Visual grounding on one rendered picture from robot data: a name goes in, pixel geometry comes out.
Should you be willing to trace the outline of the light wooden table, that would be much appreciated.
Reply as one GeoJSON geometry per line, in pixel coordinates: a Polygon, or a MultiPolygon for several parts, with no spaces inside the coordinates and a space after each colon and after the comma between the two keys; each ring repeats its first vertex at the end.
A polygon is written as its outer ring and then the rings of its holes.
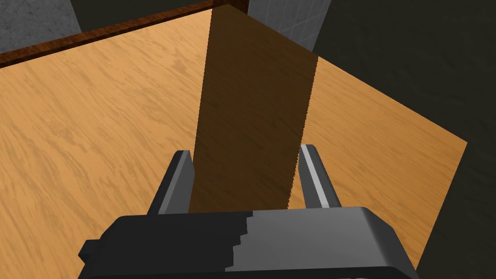
{"type": "Polygon", "coordinates": [[[2,68],[0,279],[76,279],[177,149],[193,211],[301,208],[300,144],[417,266],[466,141],[234,7],[2,68]]]}

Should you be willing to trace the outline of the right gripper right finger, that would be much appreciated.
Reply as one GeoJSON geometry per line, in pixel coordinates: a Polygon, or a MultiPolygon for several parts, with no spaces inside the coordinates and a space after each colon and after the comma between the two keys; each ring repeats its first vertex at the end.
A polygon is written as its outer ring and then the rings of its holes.
{"type": "Polygon", "coordinates": [[[299,147],[298,174],[307,208],[341,207],[326,168],[312,144],[299,147]]]}

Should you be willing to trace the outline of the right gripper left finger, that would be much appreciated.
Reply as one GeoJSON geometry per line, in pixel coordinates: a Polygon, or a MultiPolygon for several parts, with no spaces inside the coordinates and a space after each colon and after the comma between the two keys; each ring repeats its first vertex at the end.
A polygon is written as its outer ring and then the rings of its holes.
{"type": "Polygon", "coordinates": [[[190,151],[175,152],[147,215],[188,213],[194,177],[190,151]]]}

